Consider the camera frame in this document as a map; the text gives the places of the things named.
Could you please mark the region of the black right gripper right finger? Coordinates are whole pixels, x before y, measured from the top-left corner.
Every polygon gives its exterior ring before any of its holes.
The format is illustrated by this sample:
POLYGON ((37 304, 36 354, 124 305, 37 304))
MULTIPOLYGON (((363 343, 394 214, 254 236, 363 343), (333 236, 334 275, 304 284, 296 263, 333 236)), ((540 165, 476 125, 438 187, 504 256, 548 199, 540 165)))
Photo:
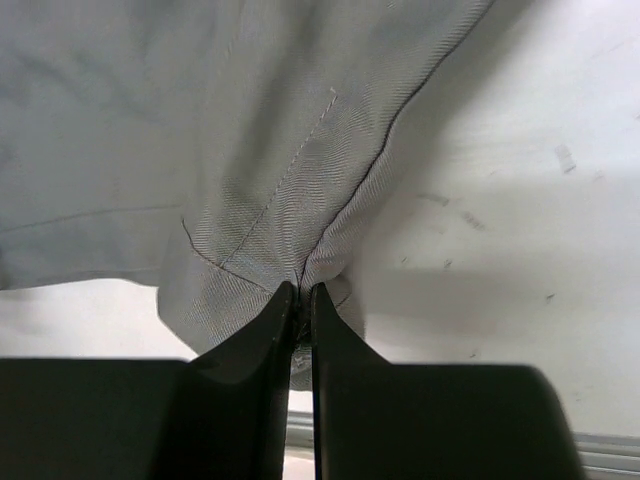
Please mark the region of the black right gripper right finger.
POLYGON ((311 298, 316 476, 447 479, 445 370, 393 364, 340 317, 325 285, 311 298))

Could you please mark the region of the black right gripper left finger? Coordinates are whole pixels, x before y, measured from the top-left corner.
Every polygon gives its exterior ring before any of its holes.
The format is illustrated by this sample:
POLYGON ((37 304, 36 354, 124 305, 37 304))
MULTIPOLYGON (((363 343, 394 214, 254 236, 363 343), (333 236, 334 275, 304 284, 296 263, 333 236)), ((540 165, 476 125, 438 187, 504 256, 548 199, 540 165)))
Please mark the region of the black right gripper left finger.
POLYGON ((283 475, 293 287, 189 362, 163 422, 153 479, 279 479, 283 475))

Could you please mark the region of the grey pleated skirt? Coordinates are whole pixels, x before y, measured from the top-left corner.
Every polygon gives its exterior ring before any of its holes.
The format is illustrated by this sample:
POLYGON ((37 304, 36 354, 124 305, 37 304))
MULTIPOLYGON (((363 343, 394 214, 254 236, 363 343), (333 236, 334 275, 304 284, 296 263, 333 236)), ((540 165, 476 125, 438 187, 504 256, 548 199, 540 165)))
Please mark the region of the grey pleated skirt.
POLYGON ((411 160, 487 1, 5 1, 1 285, 157 288, 204 353, 281 283, 307 311, 411 160))

